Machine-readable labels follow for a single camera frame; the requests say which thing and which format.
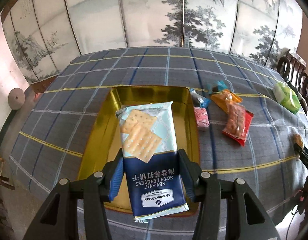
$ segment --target gray plaid tablecloth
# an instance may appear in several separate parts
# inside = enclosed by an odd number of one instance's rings
[[[283,79],[275,71],[242,58],[175,47],[141,47],[82,55],[50,85],[22,128],[9,164],[28,190],[46,198],[63,177],[75,180],[89,134],[105,96],[114,85],[172,85],[196,88],[223,80],[254,113],[245,147],[224,136],[227,115],[208,107],[209,131],[200,131],[200,166],[219,179],[243,178],[269,215],[279,221],[292,194],[302,188],[307,171],[295,159],[291,135],[308,147],[308,121],[280,106],[272,87]],[[220,239],[225,235],[222,202]],[[191,239],[197,216],[157,218],[134,223],[132,216],[107,211],[113,239]],[[80,233],[83,206],[79,202]]]

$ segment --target black cable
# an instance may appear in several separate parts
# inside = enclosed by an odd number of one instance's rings
[[[288,240],[288,233],[289,233],[289,230],[290,230],[290,226],[291,226],[293,218],[295,217],[297,212],[298,212],[298,209],[296,209],[295,213],[293,213],[293,210],[291,210],[291,214],[293,215],[293,217],[292,217],[291,222],[289,224],[288,230],[286,231],[286,238],[285,238],[285,240]]]

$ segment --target blue and white cracker package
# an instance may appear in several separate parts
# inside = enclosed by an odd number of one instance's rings
[[[116,113],[136,222],[189,210],[179,173],[172,103],[128,106]]]

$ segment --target pink wrapped candy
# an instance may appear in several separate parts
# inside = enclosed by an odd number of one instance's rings
[[[194,107],[196,124],[199,130],[206,130],[210,126],[205,108]]]

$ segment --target wooden stool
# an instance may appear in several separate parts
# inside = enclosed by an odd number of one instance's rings
[[[2,176],[3,166],[4,166],[4,162],[5,162],[5,160],[2,157],[0,157],[0,162],[1,162],[1,164],[0,164],[0,185],[4,186],[4,187],[7,187],[7,188],[9,188],[11,190],[15,190],[15,187],[8,183],[9,182],[9,178]]]

